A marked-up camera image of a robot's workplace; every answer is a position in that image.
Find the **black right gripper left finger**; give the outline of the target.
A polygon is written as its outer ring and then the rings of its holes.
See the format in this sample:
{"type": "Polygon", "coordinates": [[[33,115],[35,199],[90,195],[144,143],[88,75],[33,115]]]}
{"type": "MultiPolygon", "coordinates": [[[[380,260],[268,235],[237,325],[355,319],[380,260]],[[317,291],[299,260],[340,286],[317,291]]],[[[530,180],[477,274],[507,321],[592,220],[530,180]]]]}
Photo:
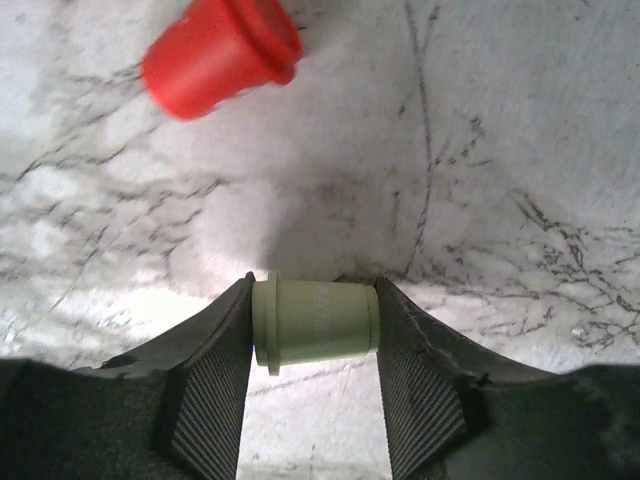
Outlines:
{"type": "Polygon", "coordinates": [[[232,479],[254,277],[97,368],[1,363],[5,479],[232,479]]]}

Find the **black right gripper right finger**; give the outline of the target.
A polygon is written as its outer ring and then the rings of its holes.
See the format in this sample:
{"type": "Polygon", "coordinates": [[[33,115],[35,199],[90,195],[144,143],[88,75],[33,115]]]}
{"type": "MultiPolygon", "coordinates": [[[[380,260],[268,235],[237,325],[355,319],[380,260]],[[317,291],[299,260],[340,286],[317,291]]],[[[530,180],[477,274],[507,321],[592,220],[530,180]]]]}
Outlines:
{"type": "Polygon", "coordinates": [[[555,374],[488,350],[377,280],[396,479],[635,479],[639,369],[555,374]]]}

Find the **green coffee capsule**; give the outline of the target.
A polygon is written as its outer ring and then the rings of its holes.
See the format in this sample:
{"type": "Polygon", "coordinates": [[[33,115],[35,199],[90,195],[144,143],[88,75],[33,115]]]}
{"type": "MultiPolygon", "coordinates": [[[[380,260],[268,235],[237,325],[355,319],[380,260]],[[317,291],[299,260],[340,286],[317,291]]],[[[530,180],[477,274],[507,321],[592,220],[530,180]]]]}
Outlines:
{"type": "Polygon", "coordinates": [[[290,280],[272,272],[253,284],[251,310],[256,361],[272,376],[283,366],[379,348],[379,300],[369,285],[290,280]]]}

